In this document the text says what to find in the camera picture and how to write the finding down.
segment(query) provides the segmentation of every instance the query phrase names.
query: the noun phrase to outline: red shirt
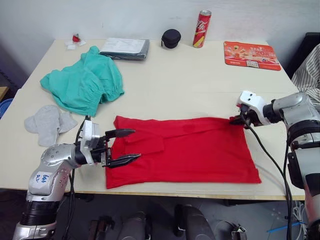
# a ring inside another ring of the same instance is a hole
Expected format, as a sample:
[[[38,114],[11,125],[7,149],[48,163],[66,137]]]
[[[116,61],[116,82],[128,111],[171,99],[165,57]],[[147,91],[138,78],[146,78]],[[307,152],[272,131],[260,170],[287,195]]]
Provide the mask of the red shirt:
[[[117,116],[117,129],[136,132],[116,138],[114,159],[142,154],[134,162],[106,167],[106,187],[144,182],[261,183],[243,126],[228,119],[139,120]]]

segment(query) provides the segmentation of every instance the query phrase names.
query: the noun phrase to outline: teal cloth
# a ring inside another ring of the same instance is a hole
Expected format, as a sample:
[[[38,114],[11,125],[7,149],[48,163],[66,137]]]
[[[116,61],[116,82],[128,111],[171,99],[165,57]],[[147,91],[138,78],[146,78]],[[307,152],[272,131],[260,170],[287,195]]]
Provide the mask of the teal cloth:
[[[41,81],[56,103],[71,112],[95,116],[99,103],[116,100],[124,93],[122,76],[114,61],[92,46],[72,66],[53,70]]]

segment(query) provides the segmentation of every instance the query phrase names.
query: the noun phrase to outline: striped shirt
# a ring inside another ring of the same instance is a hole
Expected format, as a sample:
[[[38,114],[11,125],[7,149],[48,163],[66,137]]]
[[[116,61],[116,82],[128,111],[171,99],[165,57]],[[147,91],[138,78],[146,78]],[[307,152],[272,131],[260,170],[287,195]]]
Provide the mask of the striped shirt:
[[[292,77],[299,92],[306,93],[320,112],[320,44],[318,44]]]

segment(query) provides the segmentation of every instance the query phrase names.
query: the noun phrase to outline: white wall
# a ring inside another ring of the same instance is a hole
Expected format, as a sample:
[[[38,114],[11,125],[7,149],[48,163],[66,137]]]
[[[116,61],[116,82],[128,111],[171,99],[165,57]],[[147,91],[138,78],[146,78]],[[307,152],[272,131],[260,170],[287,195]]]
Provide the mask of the white wall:
[[[192,41],[199,10],[209,40],[267,40],[286,66],[306,32],[320,32],[320,0],[0,0],[0,45],[30,74],[54,39],[79,33],[159,40],[175,28]]]

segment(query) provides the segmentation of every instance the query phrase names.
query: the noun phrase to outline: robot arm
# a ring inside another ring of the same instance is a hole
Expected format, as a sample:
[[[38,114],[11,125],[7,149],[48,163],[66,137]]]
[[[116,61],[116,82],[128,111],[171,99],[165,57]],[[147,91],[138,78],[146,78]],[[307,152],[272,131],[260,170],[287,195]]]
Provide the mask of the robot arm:
[[[69,174],[81,165],[102,163],[103,167],[120,167],[136,160],[140,154],[129,154],[113,160],[108,141],[135,131],[117,129],[100,137],[99,126],[86,117],[79,134],[81,141],[56,144],[47,148],[39,167],[32,173],[21,221],[16,225],[13,240],[51,239],[56,229],[56,216]]]
[[[309,239],[320,239],[320,114],[304,93],[295,93],[266,104],[253,92],[244,91],[237,106],[245,121],[254,126],[283,121],[287,131],[288,170],[293,185],[305,191]],[[243,124],[240,115],[231,124]]]

